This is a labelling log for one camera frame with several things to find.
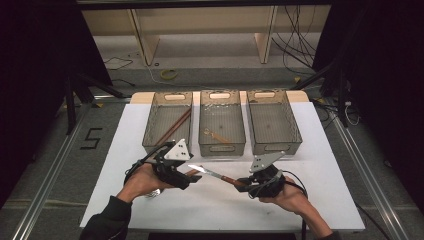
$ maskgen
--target white tabletop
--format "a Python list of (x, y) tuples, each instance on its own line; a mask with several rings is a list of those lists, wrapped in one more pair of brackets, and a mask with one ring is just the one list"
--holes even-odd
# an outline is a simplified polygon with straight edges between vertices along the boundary
[[(291, 103), (303, 143), (296, 155), (285, 156), (274, 165), (295, 173), (305, 184), (309, 200), (330, 228), (339, 231), (361, 231), (364, 224), (355, 207), (326, 135), (311, 103)], [(194, 103), (192, 119), (192, 153), (195, 155), (178, 169), (190, 170), (188, 164), (204, 167), (231, 178), (247, 177), (253, 160), (250, 135), (242, 105), (246, 147), (242, 157), (202, 158), (197, 134), (199, 103)], [(142, 140), (150, 104), (128, 104), (122, 114), (102, 172), (81, 222), (100, 213), (109, 196), (122, 188), (124, 172), (146, 155)], [(250, 199), (232, 185), (204, 175), (186, 190), (166, 189), (155, 198), (137, 198), (132, 207), (130, 228), (155, 232), (298, 232), (301, 218), (273, 204)]]

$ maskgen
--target black sleeve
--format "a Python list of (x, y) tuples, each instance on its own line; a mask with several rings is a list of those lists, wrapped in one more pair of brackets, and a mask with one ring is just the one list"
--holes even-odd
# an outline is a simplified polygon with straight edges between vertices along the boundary
[(340, 236), (339, 232), (333, 232), (327, 237), (319, 238), (318, 240), (342, 240), (342, 237)]
[(103, 212), (90, 218), (82, 230), (80, 239), (125, 239), (131, 219), (131, 205), (110, 196), (109, 203)]

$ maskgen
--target forearm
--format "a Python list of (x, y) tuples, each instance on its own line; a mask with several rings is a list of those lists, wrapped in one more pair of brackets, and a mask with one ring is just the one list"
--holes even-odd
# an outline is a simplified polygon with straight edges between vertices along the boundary
[(327, 237), (333, 233), (319, 212), (313, 206), (309, 206), (302, 210), (299, 215), (305, 220), (312, 234), (316, 238), (319, 239)]

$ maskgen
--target plastic storage container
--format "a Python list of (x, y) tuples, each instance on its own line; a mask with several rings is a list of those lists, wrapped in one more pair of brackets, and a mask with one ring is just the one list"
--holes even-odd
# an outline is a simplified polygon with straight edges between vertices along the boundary
[(156, 92), (143, 138), (146, 152), (163, 142), (185, 139), (190, 149), (192, 92)]
[(253, 154), (284, 151), (294, 155), (302, 137), (286, 91), (247, 91), (247, 101)]
[(246, 145), (240, 94), (236, 90), (200, 93), (200, 154), (241, 156)]

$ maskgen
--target electrical cable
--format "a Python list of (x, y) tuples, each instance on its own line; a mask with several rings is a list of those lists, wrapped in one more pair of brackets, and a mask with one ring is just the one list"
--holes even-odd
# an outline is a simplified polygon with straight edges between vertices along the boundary
[(134, 83), (132, 83), (132, 82), (128, 82), (128, 81), (125, 81), (124, 79), (120, 79), (120, 78), (118, 78), (118, 79), (112, 79), (112, 82), (113, 82), (113, 81), (126, 82), (126, 83), (128, 83), (129, 85), (131, 85), (131, 86), (135, 87), (135, 84), (134, 84)]
[(319, 87), (321, 87), (321, 85), (319, 85), (319, 86), (307, 87), (307, 88), (304, 88), (303, 90), (310, 90), (310, 89), (313, 89), (313, 88), (319, 88)]
[[(292, 175), (293, 177), (295, 177), (297, 179), (297, 181), (300, 182), (300, 185), (302, 185), (302, 187), (300, 187), (299, 185), (297, 185), (295, 183), (291, 183), (291, 182), (287, 182), (287, 181), (285, 183), (287, 183), (291, 186), (296, 185), (297, 188), (299, 188), (302, 191), (302, 193), (305, 195), (305, 197), (308, 198), (308, 192), (306, 191), (306, 187), (303, 184), (303, 182), (300, 180), (300, 178), (298, 176), (296, 176), (296, 174), (294, 174), (290, 171), (283, 170), (283, 172), (288, 173), (288, 174)], [(305, 219), (302, 219), (302, 240), (306, 240), (306, 221), (305, 221)]]
[(125, 171), (125, 179), (124, 179), (124, 185), (125, 183), (128, 181), (128, 179), (130, 179), (130, 177), (132, 176), (132, 174), (135, 172), (135, 170), (137, 170), (138, 167), (140, 167), (141, 165), (144, 164), (144, 162), (146, 162), (146, 160), (151, 157), (153, 154), (155, 154), (157, 151), (159, 151), (161, 148), (163, 147), (171, 147), (173, 145), (172, 142), (164, 142), (161, 145), (155, 147), (152, 151), (150, 151), (144, 158), (137, 160), (137, 162), (135, 162), (130, 169), (128, 169), (127, 171)]
[(367, 211), (365, 211), (357, 202), (355, 202), (355, 206), (361, 210), (361, 212), (363, 212), (370, 220), (372, 223), (374, 223), (374, 225), (378, 228), (378, 230), (380, 230), (380, 232), (384, 235), (384, 237), (387, 240), (390, 240), (389, 235), (384, 231), (384, 229), (377, 223), (377, 221), (375, 221), (375, 219), (373, 217), (371, 217), (371, 215), (369, 215), (369, 213), (367, 213)]
[(119, 70), (119, 69), (124, 68), (124, 67), (130, 65), (131, 63), (133, 63), (133, 60), (131, 60), (131, 59), (123, 59), (123, 58), (119, 58), (119, 57), (112, 57), (109, 60), (104, 61), (103, 63), (108, 63), (108, 62), (110, 62), (113, 59), (118, 59), (118, 60), (121, 60), (122, 62), (129, 62), (129, 63), (127, 63), (125, 65), (122, 65), (122, 66), (120, 66), (118, 68), (108, 68), (109, 70)]
[(325, 121), (327, 121), (328, 119), (330, 119), (330, 114), (328, 113), (328, 111), (327, 111), (327, 109), (326, 108), (324, 108), (324, 107), (322, 107), (322, 106), (319, 106), (319, 105), (317, 105), (317, 106), (315, 106), (317, 109), (323, 109), (324, 111), (325, 111), (325, 113), (327, 114), (327, 117), (325, 118), (325, 119), (320, 119), (320, 122), (325, 122)]
[(312, 102), (314, 104), (314, 106), (316, 106), (316, 107), (322, 107), (322, 108), (325, 108), (329, 111), (337, 112), (337, 106), (329, 105), (329, 104), (322, 104), (315, 99), (310, 99), (309, 101)]
[(316, 8), (317, 8), (317, 5), (315, 5), (314, 6), (314, 11), (312, 12), (312, 19), (311, 19), (311, 23), (309, 24), (309, 26), (308, 26), (308, 30), (306, 31), (306, 33), (305, 33), (305, 37), (306, 37), (306, 35), (308, 35), (308, 33), (309, 33), (309, 30), (311, 30), (311, 26), (312, 26), (312, 23), (314, 22), (314, 18), (315, 18), (315, 10), (316, 10)]
[(152, 81), (158, 84), (164, 84), (164, 85), (170, 85), (170, 86), (174, 86), (174, 87), (201, 87), (201, 88), (205, 88), (205, 89), (211, 89), (211, 90), (225, 90), (227, 88), (218, 88), (218, 87), (207, 87), (207, 86), (203, 86), (203, 85), (185, 85), (185, 84), (173, 84), (173, 83), (168, 83), (168, 82), (159, 82), (157, 81), (154, 77), (153, 77), (153, 73), (152, 70), (150, 69), (149, 66), (146, 66), (147, 69), (149, 70), (150, 76), (152, 78)]
[(284, 41), (284, 39), (280, 36), (280, 34), (279, 34), (279, 33), (276, 33), (276, 34), (277, 34), (278, 38), (279, 38), (279, 39), (280, 39), (280, 40), (281, 40), (284, 44), (286, 44), (286, 45), (287, 45), (287, 47), (289, 47), (291, 50), (296, 51), (296, 52), (301, 53), (301, 54), (305, 54), (305, 52), (302, 52), (302, 51), (300, 51), (299, 49), (296, 49), (296, 48), (294, 48), (294, 47), (292, 47), (292, 46), (288, 45), (288, 43), (287, 43), (286, 41)]
[(316, 49), (314, 47), (312, 47), (312, 45), (308, 42), (308, 40), (306, 40), (306, 38), (300, 33), (300, 27), (298, 26), (298, 24), (299, 24), (298, 23), (298, 19), (299, 19), (299, 15), (300, 15), (300, 6), (298, 5), (296, 7), (296, 9), (295, 9), (295, 11), (297, 12), (297, 18), (296, 18), (296, 21), (297, 22), (296, 22), (296, 24), (293, 23), (293, 20), (290, 17), (290, 14), (289, 14), (289, 12), (287, 10), (287, 6), (285, 6), (284, 9), (285, 9), (285, 11), (287, 13), (287, 16), (288, 16), (289, 20), (290, 20), (290, 23), (292, 25), (293, 31), (296, 32), (296, 34), (299, 37), (299, 44), (303, 44), (303, 46), (305, 47), (305, 50), (308, 52), (308, 47), (304, 44), (304, 42), (305, 42), (309, 46), (309, 48), (311, 48), (312, 50), (314, 50), (316, 52)]
[(337, 118), (337, 115), (336, 116), (334, 116), (333, 117), (333, 119), (331, 119), (331, 121), (327, 124), (327, 126), (325, 126), (325, 128), (324, 128), (324, 131), (325, 131), (325, 129), (327, 129), (328, 128), (328, 126), (330, 126), (330, 124), (334, 121), (334, 119), (336, 119)]
[(356, 123), (352, 122), (348, 113), (347, 113), (347, 109), (349, 108), (349, 106), (346, 106), (345, 108), (345, 114), (346, 114), (346, 119), (349, 121), (350, 124), (352, 124), (353, 126), (356, 126), (359, 124), (359, 119), (361, 119), (361, 117), (358, 116), (358, 119), (356, 120)]
[(293, 35), (294, 35), (294, 29), (292, 30), (292, 32), (291, 32), (291, 34), (290, 34), (290, 37), (289, 37), (289, 40), (287, 41), (286, 46), (284, 47), (284, 49), (282, 49), (282, 48), (281, 48), (281, 50), (283, 51), (283, 64), (284, 64), (284, 67), (285, 67), (286, 69), (288, 69), (289, 71), (291, 71), (291, 72), (293, 72), (293, 73), (299, 73), (299, 74), (300, 74), (300, 72), (294, 71), (294, 70), (292, 70), (291, 68), (289, 68), (289, 67), (287, 66), (287, 64), (286, 64), (286, 58), (285, 58), (285, 55), (284, 55), (284, 53), (288, 53), (288, 51), (287, 51), (287, 47), (288, 47), (288, 45), (289, 45), (289, 43), (290, 43), (290, 40), (293, 38)]
[(281, 51), (283, 51), (284, 53), (287, 53), (288, 55), (290, 55), (292, 58), (294, 58), (294, 59), (296, 59), (297, 61), (299, 61), (300, 63), (302, 63), (303, 65), (305, 65), (305, 66), (307, 66), (308, 68), (311, 68), (311, 66), (308, 64), (308, 63), (306, 63), (306, 62), (304, 62), (303, 60), (301, 60), (300, 58), (298, 58), (298, 57), (296, 57), (295, 55), (293, 55), (292, 53), (290, 53), (289, 51), (287, 51), (287, 50), (285, 50), (285, 49), (283, 49), (276, 41), (275, 41), (275, 39), (274, 38), (271, 38), (272, 39), (272, 41), (278, 46), (278, 48), (281, 50)]

